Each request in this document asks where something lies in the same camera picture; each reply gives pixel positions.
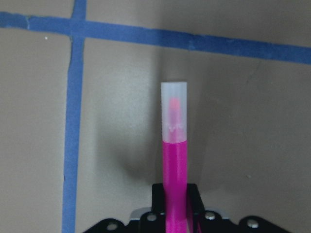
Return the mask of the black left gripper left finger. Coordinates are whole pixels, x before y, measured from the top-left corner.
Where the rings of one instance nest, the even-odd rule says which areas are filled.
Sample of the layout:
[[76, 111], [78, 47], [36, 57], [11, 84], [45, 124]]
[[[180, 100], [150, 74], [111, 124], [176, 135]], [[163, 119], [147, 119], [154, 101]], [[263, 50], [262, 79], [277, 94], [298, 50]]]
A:
[[164, 233], [165, 195], [163, 184], [152, 185], [152, 206], [150, 209], [137, 209], [127, 225], [114, 218], [106, 218], [87, 229], [86, 233]]

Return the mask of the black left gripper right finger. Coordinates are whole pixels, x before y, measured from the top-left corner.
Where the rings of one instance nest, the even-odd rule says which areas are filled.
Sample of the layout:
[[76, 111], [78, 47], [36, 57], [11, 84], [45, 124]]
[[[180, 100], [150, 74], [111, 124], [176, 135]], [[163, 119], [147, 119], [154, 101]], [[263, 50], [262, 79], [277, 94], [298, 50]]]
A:
[[191, 233], [271, 233], [272, 225], [262, 218], [250, 216], [238, 224], [206, 210], [196, 184], [187, 185], [187, 221]]

